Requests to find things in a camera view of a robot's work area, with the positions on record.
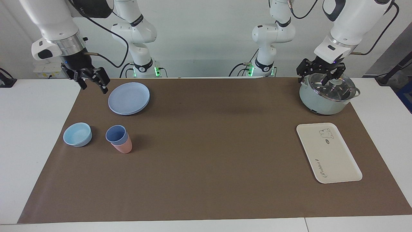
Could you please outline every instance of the bear illustration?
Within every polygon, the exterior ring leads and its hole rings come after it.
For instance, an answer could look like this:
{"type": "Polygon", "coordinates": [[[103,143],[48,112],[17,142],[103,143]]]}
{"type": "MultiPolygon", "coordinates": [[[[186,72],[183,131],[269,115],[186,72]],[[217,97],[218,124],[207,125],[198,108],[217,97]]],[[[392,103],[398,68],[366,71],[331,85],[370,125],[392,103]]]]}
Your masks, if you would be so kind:
{"type": "Polygon", "coordinates": [[[332,135],[332,132],[330,131],[330,129],[321,130],[321,131],[319,131],[319,134],[322,136],[322,138],[333,139],[333,135],[332,135]]]}

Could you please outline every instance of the brown mat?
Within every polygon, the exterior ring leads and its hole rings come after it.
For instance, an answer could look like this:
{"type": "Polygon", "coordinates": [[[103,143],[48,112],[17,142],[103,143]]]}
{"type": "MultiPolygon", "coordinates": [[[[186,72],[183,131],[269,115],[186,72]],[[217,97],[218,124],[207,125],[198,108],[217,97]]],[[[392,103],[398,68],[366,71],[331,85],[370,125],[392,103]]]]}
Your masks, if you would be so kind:
{"type": "Polygon", "coordinates": [[[412,214],[353,107],[313,114],[295,78],[128,79],[110,89],[130,81],[151,92],[133,116],[111,112],[92,84],[80,91],[19,223],[412,214]],[[64,130],[81,121],[92,141],[66,145],[64,130]],[[296,126],[323,122],[339,128],[361,181],[316,181],[296,126]],[[130,154],[105,140],[115,124],[128,130],[130,154]]]}

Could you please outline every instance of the pot lid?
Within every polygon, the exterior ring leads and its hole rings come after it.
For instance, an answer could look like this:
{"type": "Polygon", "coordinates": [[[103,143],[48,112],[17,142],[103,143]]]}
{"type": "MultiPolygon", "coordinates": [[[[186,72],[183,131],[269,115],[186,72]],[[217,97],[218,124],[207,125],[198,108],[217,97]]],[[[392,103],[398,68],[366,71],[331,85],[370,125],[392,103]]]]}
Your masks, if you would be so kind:
{"type": "Polygon", "coordinates": [[[309,86],[320,96],[333,101],[347,101],[355,96],[355,84],[345,74],[342,74],[339,79],[330,80],[326,85],[322,85],[325,77],[326,74],[319,73],[308,76],[309,86]]]}

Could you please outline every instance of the cup rim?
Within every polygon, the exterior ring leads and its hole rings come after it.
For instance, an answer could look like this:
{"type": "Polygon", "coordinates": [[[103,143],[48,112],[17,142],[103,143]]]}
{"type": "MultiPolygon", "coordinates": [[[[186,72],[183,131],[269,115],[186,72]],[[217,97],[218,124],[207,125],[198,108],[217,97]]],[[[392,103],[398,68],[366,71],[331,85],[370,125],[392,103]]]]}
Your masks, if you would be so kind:
{"type": "Polygon", "coordinates": [[[105,137],[106,137],[106,140],[107,140],[108,142],[110,142],[110,143],[116,143],[116,142],[122,140],[126,135],[127,135],[127,131],[126,131],[126,128],[125,128],[124,126],[122,126],[122,125],[114,125],[114,126],[110,127],[110,128],[106,131],[105,137]],[[110,141],[110,140],[107,138],[107,133],[108,133],[113,127],[121,127],[121,128],[124,130],[124,135],[123,135],[119,140],[110,141]]]}

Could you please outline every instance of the pink cup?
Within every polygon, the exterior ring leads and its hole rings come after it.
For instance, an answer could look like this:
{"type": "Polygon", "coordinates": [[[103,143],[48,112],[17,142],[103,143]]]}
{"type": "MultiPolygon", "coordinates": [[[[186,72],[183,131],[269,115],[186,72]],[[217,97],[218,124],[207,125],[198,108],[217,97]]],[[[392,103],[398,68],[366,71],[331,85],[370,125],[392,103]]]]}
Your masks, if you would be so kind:
{"type": "Polygon", "coordinates": [[[127,138],[127,141],[125,143],[123,143],[122,145],[114,145],[112,144],[119,152],[123,153],[123,154],[127,154],[129,152],[131,152],[133,145],[131,143],[130,137],[127,138]]]}

